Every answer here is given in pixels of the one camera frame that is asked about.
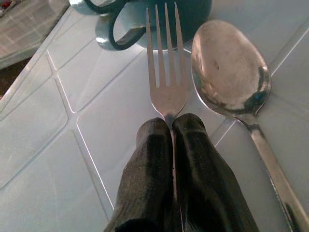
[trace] fork tine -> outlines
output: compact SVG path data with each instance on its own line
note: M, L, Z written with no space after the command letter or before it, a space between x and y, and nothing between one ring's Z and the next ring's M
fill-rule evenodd
M159 24L158 5L155 5L155 21L156 21L156 33L157 33L157 41L158 41L160 87L161 87L161 86L166 85L166 80L165 80L165 68L164 68L164 59L163 59L160 24Z
M179 21L179 13L178 13L178 8L177 4L175 4L175 17L176 17L176 34L177 34L177 47L178 47L178 53L180 56L180 68L182 71L182 80L181 84L182 87L187 88L187 71L186 71L186 65L185 65L185 60L184 60L184 54L183 54L183 37L182 37L182 29L180 26L180 21Z
M149 88L150 92L156 88L155 83L155 64L154 64L154 54L153 54L153 44L151 40L151 30L149 23L149 10L146 11L146 34L147 34L147 56L148 56L148 72L149 72Z
M168 13L168 5L165 3L165 21L166 21L166 34L168 41L168 52L169 52L169 76L170 76L170 85L176 85L176 72L175 72L175 63L174 56L172 54L172 41L170 38L170 29L169 29L169 13Z

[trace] mug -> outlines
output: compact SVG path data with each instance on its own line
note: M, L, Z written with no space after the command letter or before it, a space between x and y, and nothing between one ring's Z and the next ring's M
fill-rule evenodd
M197 29L206 22L211 11L211 0L106 0L101 5L96 5L91 0L69 0L69 2L75 10L84 15L100 15L96 25L97 42L107 50L125 50L135 43L147 47L147 38L143 37L146 32L147 8L154 50L157 50L155 5L158 7L163 49L167 48L165 3L168 6L173 48L177 47L174 2L179 12L184 43L194 37ZM118 40L114 36L117 19L127 31Z

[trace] spoon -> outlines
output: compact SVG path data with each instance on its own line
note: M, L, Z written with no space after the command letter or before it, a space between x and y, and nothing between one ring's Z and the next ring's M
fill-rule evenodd
M271 87L268 67L259 51L236 27L211 20L195 34L191 65L201 101L213 111L242 122L249 130L290 231L309 232L308 216L256 121Z

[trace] fork head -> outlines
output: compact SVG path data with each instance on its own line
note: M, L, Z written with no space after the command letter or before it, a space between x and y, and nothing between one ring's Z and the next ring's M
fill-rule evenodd
M178 84L176 82L176 72L175 72L175 61L174 55L172 53L172 43L170 37L169 29L169 15L168 15L168 6L165 3L165 18L166 18L166 30L167 30L167 42L168 42L168 56L169 56L169 79L170 85L166 83L166 74L164 67L164 58L162 51L162 42L160 35L160 24L158 16L158 7L155 6L155 17L156 17L156 33L157 33L157 42L158 42L158 62L159 62L159 86L156 86L155 81L155 64L154 64L154 55L153 55L153 46L151 39L151 29L149 23L149 10L147 9L147 55L148 55L148 71L149 71L149 88L150 88L150 97L151 102L159 112L162 117L165 119L167 125L171 128L171 125L182 110L186 103L187 99L187 86L188 78L186 72L186 63L183 53L183 39L181 26L179 21L179 14L177 5L175 4L175 18L176 18L176 33L177 33L177 48L180 58L180 73L181 80Z

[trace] fork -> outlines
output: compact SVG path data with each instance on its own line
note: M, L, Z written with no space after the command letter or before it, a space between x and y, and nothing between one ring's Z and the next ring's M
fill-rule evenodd
M155 110L160 113L164 118L166 124L169 127L172 145L173 145L173 208L175 215L173 217L174 231L182 231L182 216L181 208L178 203L178 194L177 194L177 173L176 173L176 156L175 156L175 140L172 130L172 124L179 112L184 107L187 100L187 87L188 87L188 77L185 66L185 59L183 54L183 39L181 26L179 21L179 13L177 9L177 4L175 5L175 18L176 18L176 34L177 34L177 47L180 57L180 69L181 69L181 81L180 84L176 82L176 72L174 66L174 56L172 53L172 43L170 37L169 29L169 15L168 15L168 6L165 3L165 18L166 18L166 31L167 31L167 42L168 42L168 55L169 55L169 78L170 85L166 83L165 77L165 67L162 51L162 42L160 35L160 25L159 25L159 16L158 16L158 7L155 6L155 20L156 20L156 33L157 33L157 43L158 43L158 59L159 59L159 86L156 86L155 80L155 64L154 64L154 55L153 55L153 46L151 39L151 30L149 22L149 10L147 9L146 15L146 34L147 34L147 55L148 55L148 71L149 71L149 88L150 88L150 98L153 107Z

